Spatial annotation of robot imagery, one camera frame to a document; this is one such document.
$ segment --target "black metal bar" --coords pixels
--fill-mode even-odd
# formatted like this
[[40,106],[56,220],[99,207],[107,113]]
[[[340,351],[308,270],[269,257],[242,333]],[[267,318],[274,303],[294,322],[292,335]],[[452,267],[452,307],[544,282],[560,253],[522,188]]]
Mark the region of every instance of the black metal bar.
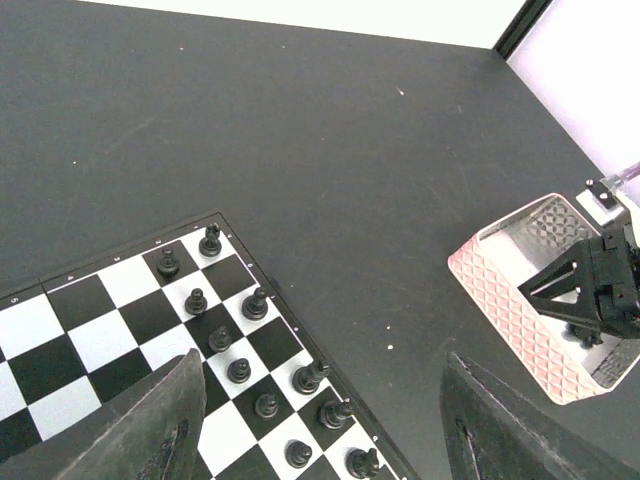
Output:
[[509,59],[552,1],[527,0],[524,3],[494,47],[502,58]]

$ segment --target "white wall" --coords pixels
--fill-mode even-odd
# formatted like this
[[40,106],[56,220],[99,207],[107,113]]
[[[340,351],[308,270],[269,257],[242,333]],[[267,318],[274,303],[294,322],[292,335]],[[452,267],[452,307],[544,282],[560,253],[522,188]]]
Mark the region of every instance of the white wall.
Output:
[[98,0],[98,3],[493,48],[524,0]]
[[554,0],[509,60],[606,175],[640,161],[638,19],[638,0]]

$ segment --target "black table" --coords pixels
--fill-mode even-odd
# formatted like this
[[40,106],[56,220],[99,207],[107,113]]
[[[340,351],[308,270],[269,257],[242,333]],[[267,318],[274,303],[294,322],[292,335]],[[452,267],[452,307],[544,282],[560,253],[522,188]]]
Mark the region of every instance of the black table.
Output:
[[218,208],[425,479],[450,478],[451,349],[640,467],[640,370],[551,404],[447,269],[597,176],[495,52],[74,2],[0,15],[0,289]]

